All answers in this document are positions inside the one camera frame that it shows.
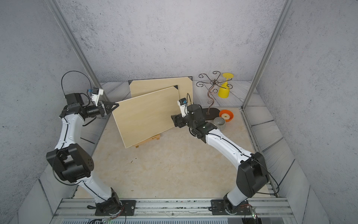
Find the light wooden canvas board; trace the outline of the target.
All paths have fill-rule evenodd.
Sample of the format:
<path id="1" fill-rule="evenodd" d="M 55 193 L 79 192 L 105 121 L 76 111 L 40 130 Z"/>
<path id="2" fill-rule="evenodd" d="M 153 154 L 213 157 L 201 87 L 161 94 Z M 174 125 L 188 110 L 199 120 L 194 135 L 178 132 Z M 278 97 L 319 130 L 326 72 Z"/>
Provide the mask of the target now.
<path id="1" fill-rule="evenodd" d="M 191 102 L 194 102 L 193 81 L 190 77 L 130 80 L 128 83 L 132 98 L 178 86 L 179 99 L 186 98 L 189 94 Z"/>
<path id="2" fill-rule="evenodd" d="M 124 146 L 129 148 L 174 127 L 180 113 L 179 90 L 171 86 L 119 102 L 112 114 Z"/>

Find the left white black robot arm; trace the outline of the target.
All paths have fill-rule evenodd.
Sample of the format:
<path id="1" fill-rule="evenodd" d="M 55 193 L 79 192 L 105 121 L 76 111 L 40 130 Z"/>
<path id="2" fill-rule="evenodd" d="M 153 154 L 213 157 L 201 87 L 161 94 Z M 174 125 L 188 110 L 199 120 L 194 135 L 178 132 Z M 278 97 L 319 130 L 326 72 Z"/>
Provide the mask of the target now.
<path id="1" fill-rule="evenodd" d="M 95 215 L 117 216 L 124 212 L 124 205 L 113 188 L 94 173 L 92 157 L 79 145 L 81 130 L 87 118 L 104 117 L 118 106 L 115 102 L 99 100 L 94 94 L 89 103 L 84 103 L 81 93 L 65 95 L 67 105 L 60 114 L 62 130 L 58 144 L 46 155 L 55 179 L 68 186 L 78 185 L 95 200 Z"/>

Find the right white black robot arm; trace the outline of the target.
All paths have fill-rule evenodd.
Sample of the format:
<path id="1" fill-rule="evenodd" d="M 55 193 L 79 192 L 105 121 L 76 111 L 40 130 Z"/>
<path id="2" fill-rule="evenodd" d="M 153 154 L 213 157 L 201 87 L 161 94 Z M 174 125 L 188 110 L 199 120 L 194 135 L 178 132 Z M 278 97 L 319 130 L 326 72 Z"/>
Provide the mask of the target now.
<path id="1" fill-rule="evenodd" d="M 236 215 L 248 203 L 247 199 L 260 192 L 273 176 L 267 169 L 264 156 L 251 153 L 227 138 L 219 128 L 204 119 L 201 105 L 187 103 L 186 98 L 178 100 L 180 114 L 172 115 L 175 127 L 187 126 L 190 134 L 214 147 L 237 169 L 236 186 L 223 198 L 222 208 L 212 207 L 212 212 L 225 211 Z"/>

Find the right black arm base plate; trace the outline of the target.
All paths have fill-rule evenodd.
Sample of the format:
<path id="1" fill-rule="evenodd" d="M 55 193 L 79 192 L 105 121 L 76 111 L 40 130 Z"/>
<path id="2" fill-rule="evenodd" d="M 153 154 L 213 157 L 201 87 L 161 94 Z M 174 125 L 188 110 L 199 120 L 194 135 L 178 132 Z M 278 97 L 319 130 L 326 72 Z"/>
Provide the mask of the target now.
<path id="1" fill-rule="evenodd" d="M 249 216 L 252 214 L 251 205 L 245 200 L 233 206 L 228 200 L 213 199 L 208 210 L 212 215 L 233 215 L 233 216 Z"/>

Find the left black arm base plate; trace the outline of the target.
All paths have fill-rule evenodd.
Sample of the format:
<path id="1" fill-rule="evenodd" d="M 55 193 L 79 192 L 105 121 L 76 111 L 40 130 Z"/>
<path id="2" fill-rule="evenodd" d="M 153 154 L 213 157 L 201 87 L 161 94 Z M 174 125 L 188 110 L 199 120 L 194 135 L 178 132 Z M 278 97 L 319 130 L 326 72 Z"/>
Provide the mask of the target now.
<path id="1" fill-rule="evenodd" d="M 96 203 L 95 216 L 133 216 L 136 200 L 105 201 Z"/>

